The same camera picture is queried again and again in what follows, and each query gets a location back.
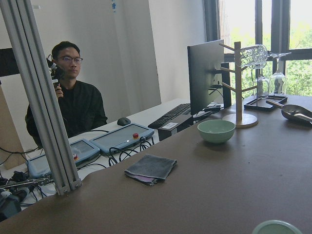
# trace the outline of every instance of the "brown table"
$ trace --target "brown table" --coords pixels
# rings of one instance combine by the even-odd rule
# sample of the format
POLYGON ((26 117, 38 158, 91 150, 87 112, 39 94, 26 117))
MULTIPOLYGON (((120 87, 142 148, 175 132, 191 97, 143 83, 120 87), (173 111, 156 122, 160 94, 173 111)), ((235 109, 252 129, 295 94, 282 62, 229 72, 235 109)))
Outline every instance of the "brown table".
MULTIPOLYGON (((287 103, 312 110, 312 97, 287 103)), ((312 233, 312 127, 289 122, 279 109, 247 113, 258 125, 236 129, 225 144, 204 142, 192 126, 1 222, 0 233, 251 234, 271 219, 312 233), (152 187, 123 172, 146 153, 177 159, 152 187)))

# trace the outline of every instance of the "scoop handle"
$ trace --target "scoop handle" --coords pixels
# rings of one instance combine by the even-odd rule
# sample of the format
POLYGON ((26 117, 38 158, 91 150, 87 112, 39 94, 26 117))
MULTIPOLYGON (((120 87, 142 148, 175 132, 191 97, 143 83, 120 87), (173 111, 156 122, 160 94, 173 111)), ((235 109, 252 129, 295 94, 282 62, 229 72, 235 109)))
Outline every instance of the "scoop handle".
POLYGON ((266 100, 266 103, 267 103, 267 104, 270 104, 270 105, 272 105, 272 106, 278 107, 279 109, 282 109, 283 106, 284 106, 284 105, 282 105, 282 104, 279 104, 279 103, 277 103, 277 102, 275 102, 275 101, 270 101, 270 100, 266 100))

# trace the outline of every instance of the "black mouse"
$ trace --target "black mouse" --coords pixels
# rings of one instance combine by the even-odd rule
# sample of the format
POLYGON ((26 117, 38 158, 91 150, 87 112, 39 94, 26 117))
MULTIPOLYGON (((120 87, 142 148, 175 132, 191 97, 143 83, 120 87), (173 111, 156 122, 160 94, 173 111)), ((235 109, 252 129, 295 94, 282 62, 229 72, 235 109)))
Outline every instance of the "black mouse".
POLYGON ((131 123, 131 121, 128 118, 126 118, 126 117, 122 117, 119 120, 117 120, 117 124, 119 126, 125 126, 125 125, 127 125, 129 123, 131 123))

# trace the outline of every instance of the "gray cloth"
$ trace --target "gray cloth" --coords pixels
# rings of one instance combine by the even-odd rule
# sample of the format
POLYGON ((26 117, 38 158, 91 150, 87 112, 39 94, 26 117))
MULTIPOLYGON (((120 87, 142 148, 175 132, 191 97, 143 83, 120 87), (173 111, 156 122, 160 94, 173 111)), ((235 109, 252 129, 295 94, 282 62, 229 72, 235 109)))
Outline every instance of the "gray cloth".
POLYGON ((125 170, 125 174, 148 185, 154 185, 158 180, 165 180, 176 165, 177 160, 145 155, 138 162, 125 170))

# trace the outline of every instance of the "black hair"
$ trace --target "black hair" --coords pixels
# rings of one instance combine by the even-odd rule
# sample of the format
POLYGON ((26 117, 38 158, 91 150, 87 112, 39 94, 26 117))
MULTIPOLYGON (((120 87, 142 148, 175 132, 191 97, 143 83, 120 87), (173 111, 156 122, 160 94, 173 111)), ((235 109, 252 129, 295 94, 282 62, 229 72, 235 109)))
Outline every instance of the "black hair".
POLYGON ((80 50, 79 50, 78 46, 76 46, 75 44, 73 44, 69 41, 62 41, 59 44, 57 44, 56 46, 54 46, 54 48, 52 50, 52 58, 58 59, 59 52, 65 48, 69 48, 69 47, 73 47, 74 49, 76 49, 79 56, 80 56, 80 50))

